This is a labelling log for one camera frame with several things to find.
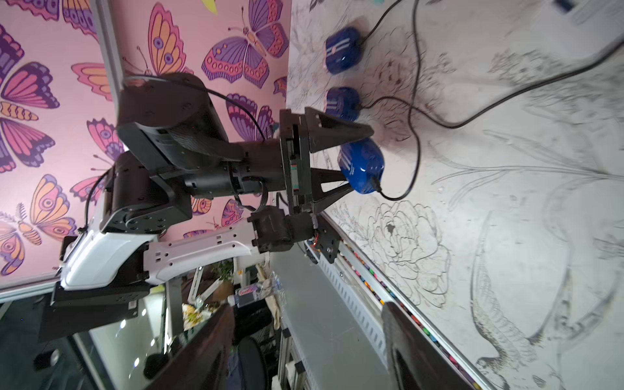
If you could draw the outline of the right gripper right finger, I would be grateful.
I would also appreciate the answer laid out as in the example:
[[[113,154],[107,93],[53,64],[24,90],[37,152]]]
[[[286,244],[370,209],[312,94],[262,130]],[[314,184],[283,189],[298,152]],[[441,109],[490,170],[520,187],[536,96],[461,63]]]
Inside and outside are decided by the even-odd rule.
[[[392,389],[472,388],[399,305],[386,303],[382,320]]]

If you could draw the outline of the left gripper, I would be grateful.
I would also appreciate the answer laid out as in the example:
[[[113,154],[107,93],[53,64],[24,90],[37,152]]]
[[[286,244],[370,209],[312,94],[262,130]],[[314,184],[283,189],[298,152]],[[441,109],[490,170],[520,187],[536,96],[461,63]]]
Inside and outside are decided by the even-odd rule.
[[[243,159],[228,165],[232,196],[238,200],[242,195],[260,194],[258,206],[243,205],[255,212],[268,205],[270,193],[284,191],[291,214],[318,214],[352,193],[354,189],[341,171],[312,168],[310,173],[303,116],[289,109],[281,110],[279,116],[276,136],[266,141],[238,144],[243,150]],[[374,135],[370,125],[349,122],[312,107],[305,108],[304,117],[312,154]]]

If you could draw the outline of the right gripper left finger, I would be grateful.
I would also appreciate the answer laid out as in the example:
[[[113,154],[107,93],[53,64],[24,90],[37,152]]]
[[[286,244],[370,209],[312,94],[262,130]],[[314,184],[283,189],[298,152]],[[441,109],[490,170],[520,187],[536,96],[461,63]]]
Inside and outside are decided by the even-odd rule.
[[[230,306],[221,307],[195,338],[155,377],[149,389],[225,389],[228,356],[235,317]]]

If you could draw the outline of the blue clip bottom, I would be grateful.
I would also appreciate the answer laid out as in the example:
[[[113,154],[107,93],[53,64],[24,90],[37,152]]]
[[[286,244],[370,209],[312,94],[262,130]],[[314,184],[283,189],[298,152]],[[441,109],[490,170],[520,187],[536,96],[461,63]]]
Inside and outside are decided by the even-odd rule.
[[[342,145],[338,155],[338,164],[355,192],[369,194],[380,191],[384,157],[372,139],[366,138]]]

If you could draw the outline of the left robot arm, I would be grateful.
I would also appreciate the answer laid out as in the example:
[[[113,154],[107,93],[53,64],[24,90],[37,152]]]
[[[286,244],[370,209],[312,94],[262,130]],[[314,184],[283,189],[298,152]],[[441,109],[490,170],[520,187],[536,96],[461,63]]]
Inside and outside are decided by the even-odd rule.
[[[182,72],[128,77],[117,132],[127,146],[104,175],[94,217],[63,241],[60,279],[38,339],[53,341],[133,318],[154,285],[230,258],[286,252],[314,237],[318,213],[350,193],[341,172],[312,154],[373,135],[365,124],[307,108],[282,110],[275,138],[232,143],[207,89]],[[195,198],[257,193],[250,216],[219,231],[162,242],[193,218]]]

